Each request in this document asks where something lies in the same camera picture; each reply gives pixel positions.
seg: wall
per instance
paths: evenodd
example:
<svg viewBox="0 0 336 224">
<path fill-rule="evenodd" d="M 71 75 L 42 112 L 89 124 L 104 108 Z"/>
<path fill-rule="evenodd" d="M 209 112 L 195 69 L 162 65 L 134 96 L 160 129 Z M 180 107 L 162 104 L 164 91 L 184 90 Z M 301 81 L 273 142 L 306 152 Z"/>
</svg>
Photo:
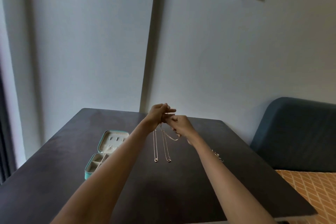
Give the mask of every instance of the wall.
<svg viewBox="0 0 336 224">
<path fill-rule="evenodd" d="M 336 103 L 335 14 L 334 0 L 165 0 L 143 108 L 168 102 L 249 143 L 277 97 Z"/>
<path fill-rule="evenodd" d="M 2 1 L 1 71 L 19 167 L 42 144 L 25 0 Z"/>
<path fill-rule="evenodd" d="M 138 111 L 153 0 L 32 0 L 44 140 L 80 109 Z"/>
</svg>

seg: chair backrest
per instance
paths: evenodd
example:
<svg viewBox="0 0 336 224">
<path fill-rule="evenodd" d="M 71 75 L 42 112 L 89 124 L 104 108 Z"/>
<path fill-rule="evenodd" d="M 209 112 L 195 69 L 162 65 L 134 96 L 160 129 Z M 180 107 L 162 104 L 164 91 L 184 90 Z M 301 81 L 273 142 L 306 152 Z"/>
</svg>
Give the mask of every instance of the chair backrest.
<svg viewBox="0 0 336 224">
<path fill-rule="evenodd" d="M 274 169 L 336 172 L 336 105 L 278 98 L 250 147 Z"/>
</svg>

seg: table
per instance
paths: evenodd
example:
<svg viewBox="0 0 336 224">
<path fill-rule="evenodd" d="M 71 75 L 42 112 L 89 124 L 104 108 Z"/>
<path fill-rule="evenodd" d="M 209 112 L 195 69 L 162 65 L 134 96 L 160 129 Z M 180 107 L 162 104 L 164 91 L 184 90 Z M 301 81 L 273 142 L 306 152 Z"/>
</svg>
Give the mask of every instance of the table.
<svg viewBox="0 0 336 224">
<path fill-rule="evenodd" d="M 132 132 L 145 114 L 84 108 L 0 186 L 1 223 L 49 223 L 84 182 L 84 168 L 106 130 Z M 314 208 L 220 120 L 190 118 L 225 165 L 277 219 L 314 215 Z M 157 133 L 146 140 L 113 211 L 113 223 L 199 223 L 226 220 L 194 148 Z"/>
</svg>

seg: curtain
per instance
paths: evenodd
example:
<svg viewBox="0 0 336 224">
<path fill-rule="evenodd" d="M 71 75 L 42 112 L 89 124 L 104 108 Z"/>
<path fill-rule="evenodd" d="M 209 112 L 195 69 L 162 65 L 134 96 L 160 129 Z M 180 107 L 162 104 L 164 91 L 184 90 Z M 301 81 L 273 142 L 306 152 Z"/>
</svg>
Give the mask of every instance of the curtain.
<svg viewBox="0 0 336 224">
<path fill-rule="evenodd" d="M 16 170 L 5 95 L 0 78 L 0 184 Z"/>
</svg>

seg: forearm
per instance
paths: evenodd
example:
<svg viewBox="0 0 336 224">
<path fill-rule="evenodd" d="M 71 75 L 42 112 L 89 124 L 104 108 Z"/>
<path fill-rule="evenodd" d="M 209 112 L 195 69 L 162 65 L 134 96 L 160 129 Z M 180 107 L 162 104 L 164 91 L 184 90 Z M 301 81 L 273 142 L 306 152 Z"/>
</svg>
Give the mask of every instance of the forearm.
<svg viewBox="0 0 336 224">
<path fill-rule="evenodd" d="M 229 223 L 276 223 L 245 186 L 223 165 L 197 133 L 191 135 L 188 140 L 192 141 L 199 154 L 204 170 Z"/>
<path fill-rule="evenodd" d="M 52 223 L 108 223 L 149 132 L 142 121 L 78 188 Z"/>
</svg>

